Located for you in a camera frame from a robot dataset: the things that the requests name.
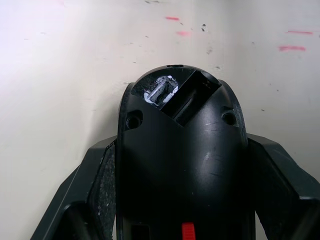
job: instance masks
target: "red mark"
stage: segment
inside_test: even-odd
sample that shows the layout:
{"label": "red mark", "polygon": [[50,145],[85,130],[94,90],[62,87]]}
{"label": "red mark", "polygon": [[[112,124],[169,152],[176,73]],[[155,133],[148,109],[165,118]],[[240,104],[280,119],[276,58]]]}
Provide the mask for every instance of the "red mark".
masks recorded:
{"label": "red mark", "polygon": [[175,16],[166,16],[165,19],[179,21],[179,18]]}
{"label": "red mark", "polygon": [[175,33],[180,35],[180,36],[183,36],[183,37],[188,37],[188,36],[191,35],[191,32],[189,32],[189,31],[177,31]]}
{"label": "red mark", "polygon": [[287,31],[287,34],[307,34],[312,35],[314,34],[312,31]]}
{"label": "red mark", "polygon": [[289,50],[298,50],[298,51],[305,51],[306,48],[304,46],[279,46],[279,51],[289,51]]}

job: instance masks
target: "curved plastic casing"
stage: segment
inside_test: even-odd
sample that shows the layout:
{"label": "curved plastic casing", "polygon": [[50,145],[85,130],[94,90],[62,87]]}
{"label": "curved plastic casing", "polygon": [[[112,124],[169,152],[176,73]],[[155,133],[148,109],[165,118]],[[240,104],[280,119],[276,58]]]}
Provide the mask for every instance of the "curved plastic casing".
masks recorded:
{"label": "curved plastic casing", "polygon": [[119,110],[117,239],[178,240],[186,222],[198,240],[252,239],[247,145],[236,96],[209,73],[170,65],[129,84]]}

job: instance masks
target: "dark slot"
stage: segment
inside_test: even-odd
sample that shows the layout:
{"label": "dark slot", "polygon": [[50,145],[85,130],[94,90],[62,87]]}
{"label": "dark slot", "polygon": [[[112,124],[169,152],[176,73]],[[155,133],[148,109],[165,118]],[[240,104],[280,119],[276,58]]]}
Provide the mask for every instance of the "dark slot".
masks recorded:
{"label": "dark slot", "polygon": [[68,207],[53,235],[53,240],[98,240],[89,207],[79,203]]}
{"label": "dark slot", "polygon": [[131,240],[150,240],[149,227],[146,225],[133,225],[131,227]]}
{"label": "dark slot", "polygon": [[161,111],[185,126],[219,87],[195,71]]}
{"label": "dark slot", "polygon": [[183,65],[167,65],[167,68],[183,68]]}

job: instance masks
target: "white wall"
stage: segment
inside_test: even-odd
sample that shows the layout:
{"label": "white wall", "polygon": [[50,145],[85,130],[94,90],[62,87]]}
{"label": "white wall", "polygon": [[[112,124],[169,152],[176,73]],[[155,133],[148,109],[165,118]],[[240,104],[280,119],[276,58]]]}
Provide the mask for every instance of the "white wall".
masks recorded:
{"label": "white wall", "polygon": [[116,134],[127,83],[167,64],[226,81],[247,131],[320,181],[319,12],[317,0],[0,0],[1,239],[31,237],[87,148]]}

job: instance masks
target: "screw hole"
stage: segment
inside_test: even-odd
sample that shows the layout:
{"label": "screw hole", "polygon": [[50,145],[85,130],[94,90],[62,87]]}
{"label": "screw hole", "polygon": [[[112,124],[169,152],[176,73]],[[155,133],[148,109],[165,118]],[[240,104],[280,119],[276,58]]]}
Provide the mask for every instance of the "screw hole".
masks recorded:
{"label": "screw hole", "polygon": [[236,116],[233,113],[225,113],[222,116],[222,120],[228,125],[235,125],[236,124]]}
{"label": "screw hole", "polygon": [[126,120],[126,126],[128,129],[136,129],[141,125],[141,121],[137,116],[130,116]]}

